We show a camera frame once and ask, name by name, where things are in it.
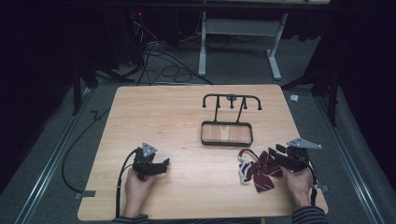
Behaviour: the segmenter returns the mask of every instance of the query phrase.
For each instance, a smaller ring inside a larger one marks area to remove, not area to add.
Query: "sleeve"
[[[326,214],[321,208],[316,206],[307,206],[294,211],[291,216],[291,222],[293,224],[303,224],[303,223],[328,224],[329,220],[327,219]]]
[[[149,224],[149,217],[147,215],[140,215],[137,217],[116,217],[110,223]]]

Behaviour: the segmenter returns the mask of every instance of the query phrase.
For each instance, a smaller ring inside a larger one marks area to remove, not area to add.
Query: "hand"
[[[124,217],[137,217],[140,215],[140,210],[149,196],[154,180],[155,175],[148,175],[148,178],[142,181],[132,168],[128,170],[128,177],[125,183],[127,203],[123,214]]]
[[[289,188],[292,199],[298,208],[310,206],[309,190],[312,188],[313,177],[308,168],[300,172],[293,173],[290,170],[280,167],[286,177],[286,185]]]

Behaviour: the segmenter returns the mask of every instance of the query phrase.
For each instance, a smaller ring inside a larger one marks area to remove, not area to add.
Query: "red cloth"
[[[257,161],[248,161],[247,157],[243,156],[245,151],[253,154]],[[266,191],[275,187],[270,176],[283,176],[279,164],[266,151],[263,151],[260,157],[257,157],[252,150],[243,149],[239,153],[239,159],[243,162],[243,164],[239,164],[241,181],[247,183],[253,177],[257,192]]]

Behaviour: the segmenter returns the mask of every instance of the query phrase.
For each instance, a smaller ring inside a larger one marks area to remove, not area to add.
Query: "white desk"
[[[261,2],[274,4],[299,4],[299,5],[327,5],[330,0],[220,0],[220,2]],[[276,63],[275,54],[282,36],[283,29],[286,24],[287,13],[282,14],[279,21],[243,21],[228,19],[208,19],[206,12],[202,13],[202,35],[201,50],[199,57],[198,74],[204,76],[206,74],[206,35],[265,35],[275,38],[274,45],[271,49],[266,50],[268,62],[271,66],[272,74],[275,80],[280,80],[281,75]]]

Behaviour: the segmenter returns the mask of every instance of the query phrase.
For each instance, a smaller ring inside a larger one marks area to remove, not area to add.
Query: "cable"
[[[91,126],[97,121],[100,120],[102,118],[102,116],[104,114],[106,114],[108,111],[110,111],[110,108],[108,110],[106,110],[104,113],[102,113],[99,117],[97,117],[83,132],[82,134],[73,142],[73,144],[69,147],[69,149],[67,149],[66,153],[64,154],[64,159],[62,161],[62,180],[64,181],[64,183],[66,184],[67,187],[69,187],[71,190],[73,190],[76,193],[82,193],[83,190],[81,189],[77,189],[75,187],[73,187],[66,179],[66,175],[65,175],[65,171],[64,171],[64,166],[66,164],[66,159],[67,156],[69,155],[71,149],[73,148],[73,146],[78,142],[78,140],[91,128]]]
[[[137,152],[137,149],[133,150],[129,155],[126,157],[124,164],[122,165],[122,168],[120,170],[120,175],[119,179],[117,181],[117,195],[116,195],[116,217],[120,216],[120,195],[121,195],[121,182],[122,182],[122,174],[126,170],[127,167],[131,166],[128,165],[126,166],[126,163],[128,162],[129,158],[131,158],[132,155],[134,155]]]
[[[178,60],[178,59],[175,58],[174,56],[172,56],[172,55],[170,55],[170,54],[168,54],[168,53],[165,53],[165,52],[163,52],[163,51],[160,51],[160,50],[153,50],[152,52],[159,52],[159,53],[161,53],[161,54],[163,54],[163,55],[166,55],[166,56],[172,58],[173,60],[175,60],[175,61],[177,61],[178,63],[180,63],[180,64],[183,66],[183,68],[184,68],[185,70],[187,70],[187,71],[191,74],[191,76],[198,77],[198,78],[200,78],[201,80],[205,81],[206,83],[208,83],[208,84],[210,84],[210,85],[213,85],[213,83],[212,83],[211,81],[209,81],[208,79],[196,75],[194,72],[192,72],[192,71],[190,70],[190,68],[189,68],[187,65],[185,65],[184,63],[182,63],[180,60]]]
[[[312,178],[313,179],[313,181],[312,181],[313,187],[312,187],[312,191],[311,191],[311,205],[316,205],[315,200],[316,200],[317,195],[318,195],[318,177],[317,177],[317,172],[315,170],[315,165],[314,165],[314,163],[312,161],[306,162],[298,154],[294,154],[293,153],[293,155],[298,157],[300,159],[300,161],[302,161],[308,167],[309,171],[311,171],[311,174],[312,174],[312,177],[313,177]]]

